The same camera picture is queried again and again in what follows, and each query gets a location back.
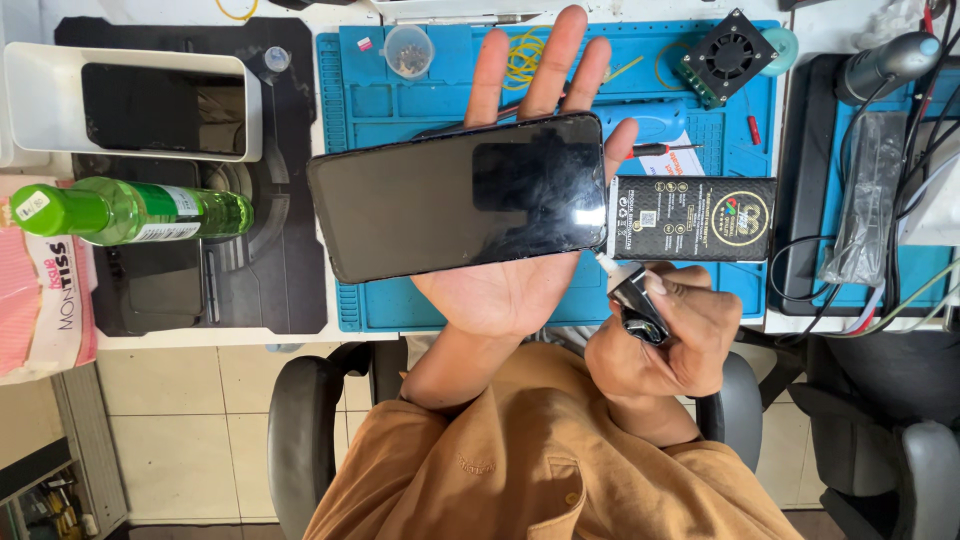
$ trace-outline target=palm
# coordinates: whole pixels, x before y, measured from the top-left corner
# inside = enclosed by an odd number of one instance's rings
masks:
[[[558,15],[540,67],[517,110],[518,119],[553,114],[586,28],[587,14],[581,8],[570,7]],[[491,30],[484,38],[473,72],[465,127],[496,123],[508,49],[509,40],[501,30]],[[587,44],[562,112],[589,110],[603,82],[610,54],[605,38],[596,37]],[[636,122],[627,121],[608,138],[607,181],[623,161],[619,156],[630,152],[636,129]],[[579,256],[565,253],[457,268],[415,276],[413,281],[447,321],[460,330],[488,336],[520,336],[533,333],[546,323],[570,285]]]
[[[540,329],[566,292],[579,253],[434,272],[414,284],[453,326],[482,335]]]

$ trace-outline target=gold logo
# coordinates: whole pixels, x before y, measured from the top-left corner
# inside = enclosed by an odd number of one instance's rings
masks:
[[[710,217],[710,230],[720,241],[746,246],[763,236],[770,210],[763,199],[750,191],[735,191],[717,199]]]

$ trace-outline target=green bottle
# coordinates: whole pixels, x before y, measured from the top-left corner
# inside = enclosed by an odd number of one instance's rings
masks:
[[[253,207],[243,195],[99,176],[68,189],[21,187],[10,207],[28,233],[76,234],[99,246],[237,236],[253,223]]]

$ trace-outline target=green bottle cap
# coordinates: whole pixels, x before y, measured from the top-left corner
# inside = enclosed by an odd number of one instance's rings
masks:
[[[17,225],[38,236],[97,233],[110,220],[109,206],[99,194],[46,184],[17,189],[10,208]]]

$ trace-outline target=bottle label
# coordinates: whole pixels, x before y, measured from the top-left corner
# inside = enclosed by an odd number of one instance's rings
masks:
[[[190,238],[200,230],[199,223],[148,223],[131,242],[168,242]]]
[[[47,194],[43,191],[34,191],[34,194],[30,196],[26,201],[20,203],[20,206],[16,207],[16,215],[20,216],[20,219],[27,221],[28,219],[34,217],[34,214],[43,210],[47,205],[50,204],[50,198],[47,197]]]
[[[127,182],[143,199],[150,215],[202,215],[204,208],[187,189],[170,185]]]

